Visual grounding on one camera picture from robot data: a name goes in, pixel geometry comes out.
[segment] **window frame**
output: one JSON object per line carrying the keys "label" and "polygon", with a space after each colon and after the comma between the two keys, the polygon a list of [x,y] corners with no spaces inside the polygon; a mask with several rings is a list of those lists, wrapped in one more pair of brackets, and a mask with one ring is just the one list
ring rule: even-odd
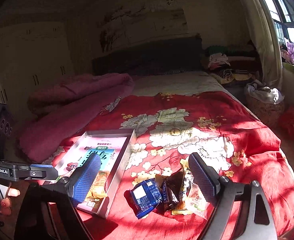
{"label": "window frame", "polygon": [[288,15],[289,15],[289,17],[291,19],[291,22],[286,21],[284,12],[283,12],[283,10],[281,8],[281,5],[280,5],[278,0],[273,0],[273,3],[275,5],[275,7],[276,7],[276,10],[277,10],[277,13],[278,13],[278,15],[279,15],[279,17],[281,19],[281,22],[279,22],[278,20],[275,20],[275,19],[273,19],[273,21],[277,22],[277,23],[279,23],[281,25],[284,37],[289,39],[287,28],[294,28],[294,21],[293,21],[293,18],[292,18],[292,14],[291,14],[288,6],[287,6],[286,0],[283,0],[283,1],[284,1],[284,5],[286,7],[286,10],[288,12]]}

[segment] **red bed sheet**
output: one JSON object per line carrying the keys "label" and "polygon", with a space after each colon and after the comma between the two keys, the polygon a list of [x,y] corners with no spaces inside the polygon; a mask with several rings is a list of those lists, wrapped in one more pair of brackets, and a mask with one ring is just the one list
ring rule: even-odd
{"label": "red bed sheet", "polygon": [[[138,138],[107,220],[79,212],[94,239],[197,239],[207,222],[202,217],[151,212],[138,220],[125,198],[136,183],[176,172],[180,159],[192,152],[234,182],[258,180],[278,235],[294,226],[294,178],[279,152],[280,140],[226,93],[128,96],[77,135],[118,128],[135,128]],[[64,140],[58,153],[66,152],[76,139]],[[54,158],[53,165],[65,152]],[[239,203],[235,203],[223,239],[230,238],[238,210]]]}

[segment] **blue gripper pad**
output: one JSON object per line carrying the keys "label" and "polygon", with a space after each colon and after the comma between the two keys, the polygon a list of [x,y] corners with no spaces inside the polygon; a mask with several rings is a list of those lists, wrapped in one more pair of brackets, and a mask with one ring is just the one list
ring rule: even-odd
{"label": "blue gripper pad", "polygon": [[98,174],[100,165],[100,156],[96,153],[92,153],[84,165],[77,167],[71,174],[69,181],[66,183],[65,189],[67,190],[73,207],[76,207],[79,203],[82,203],[85,200],[89,189]]}
{"label": "blue gripper pad", "polygon": [[204,198],[213,206],[217,204],[217,194],[220,191],[218,174],[213,167],[207,166],[198,153],[192,153],[188,159],[189,169]]}

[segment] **wall mural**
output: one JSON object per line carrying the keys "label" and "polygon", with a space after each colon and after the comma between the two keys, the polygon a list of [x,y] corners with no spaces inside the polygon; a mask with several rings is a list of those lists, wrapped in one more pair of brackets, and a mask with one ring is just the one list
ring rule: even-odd
{"label": "wall mural", "polygon": [[[175,0],[166,0],[167,4]],[[102,52],[127,47],[157,37],[187,34],[188,27],[182,8],[171,10],[149,9],[145,4],[139,7],[120,6],[107,12],[97,23],[100,29]]]}

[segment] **white label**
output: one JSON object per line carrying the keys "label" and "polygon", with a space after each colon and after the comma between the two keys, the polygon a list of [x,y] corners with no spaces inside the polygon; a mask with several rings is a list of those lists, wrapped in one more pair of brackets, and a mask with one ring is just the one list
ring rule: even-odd
{"label": "white label", "polygon": [[136,199],[139,199],[139,198],[146,196],[146,192],[144,191],[144,188],[142,186],[137,187],[133,191],[133,194],[135,195]]}

